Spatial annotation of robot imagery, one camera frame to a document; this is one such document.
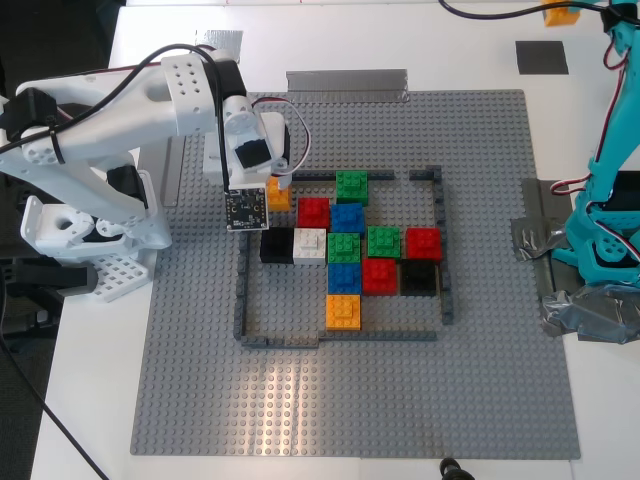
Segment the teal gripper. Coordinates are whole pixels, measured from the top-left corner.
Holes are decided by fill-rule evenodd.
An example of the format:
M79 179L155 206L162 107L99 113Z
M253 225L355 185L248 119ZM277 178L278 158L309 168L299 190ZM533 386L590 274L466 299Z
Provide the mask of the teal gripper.
M576 0L541 0L542 5L573 5ZM597 11L604 25L638 25L639 5L637 1L585 1L592 10Z

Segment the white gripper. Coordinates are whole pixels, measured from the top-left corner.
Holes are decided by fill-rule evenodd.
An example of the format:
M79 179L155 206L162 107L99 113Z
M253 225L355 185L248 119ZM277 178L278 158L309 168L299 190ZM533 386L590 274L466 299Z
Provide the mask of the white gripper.
M290 138L286 121L278 112L256 112L245 96L231 96L223 102L226 165L221 163L218 132L204 135L203 173L213 185L228 175L231 189L264 186L269 178L284 191L292 182L289 169Z

